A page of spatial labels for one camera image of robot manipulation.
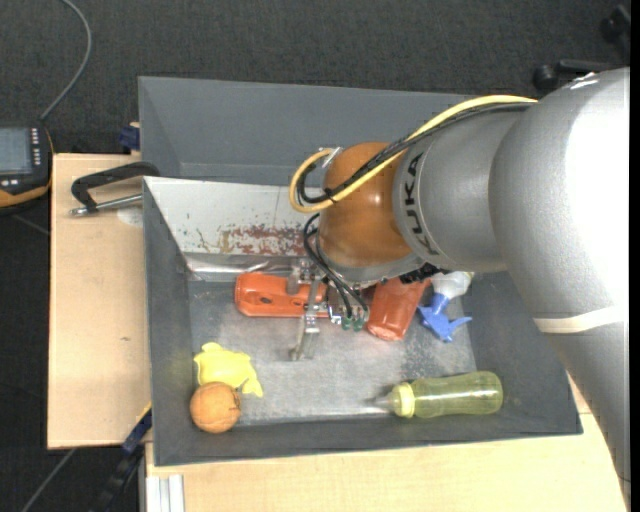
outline orange ball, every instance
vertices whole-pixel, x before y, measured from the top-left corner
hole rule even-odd
[[[229,430],[238,421],[240,396],[228,384],[209,382],[196,389],[189,410],[199,428],[218,434]]]

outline wooden table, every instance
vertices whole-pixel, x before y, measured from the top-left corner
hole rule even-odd
[[[48,446],[121,443],[150,399],[143,237],[115,211],[68,214],[79,176],[136,157],[54,158]],[[98,190],[97,200],[140,191]],[[609,451],[576,396],[583,435],[155,467],[184,475],[188,512],[216,510],[624,511]]]

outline red object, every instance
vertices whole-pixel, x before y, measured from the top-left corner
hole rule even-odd
[[[247,272],[236,280],[235,303],[238,310],[247,316],[297,317],[305,313],[311,285],[301,284],[295,295],[287,293],[287,278]],[[316,303],[320,302],[326,291],[326,285],[320,283],[316,294]],[[318,316],[327,316],[319,312]]]
[[[400,278],[378,283],[373,295],[367,330],[385,341],[400,341],[411,324],[416,308],[430,279],[402,284]]]

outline orange object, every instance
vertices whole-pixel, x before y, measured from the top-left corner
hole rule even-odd
[[[430,279],[421,283],[402,284],[395,277],[378,283],[371,302],[367,330],[385,341],[400,341],[411,324],[420,298]]]
[[[323,188],[334,188],[387,146],[365,142],[335,157]],[[318,225],[320,248],[333,263],[344,267],[373,267],[396,261],[411,253],[393,214],[393,179],[398,161],[350,196],[322,211]]]
[[[240,417],[240,397],[223,382],[210,382],[196,389],[189,411],[193,422],[205,432],[219,434],[233,427]]]
[[[298,293],[287,293],[287,278],[247,272],[236,280],[235,303],[247,316],[297,317],[305,313],[311,285],[301,284]],[[324,297],[327,286],[320,283],[316,303]],[[327,316],[319,312],[318,316]]]

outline black floor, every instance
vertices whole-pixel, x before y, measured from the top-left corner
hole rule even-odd
[[[533,96],[539,64],[622,65],[599,32],[618,3],[77,0],[94,52],[48,127],[59,152],[121,152],[118,133],[137,118],[139,75]],[[57,0],[3,0],[0,27],[0,123],[29,122],[75,72],[83,28]],[[0,217],[3,512],[21,510],[65,456],[45,442],[48,230],[46,198]],[[117,448],[77,450],[31,510],[87,510],[118,457]],[[136,507],[132,486],[114,510]]]

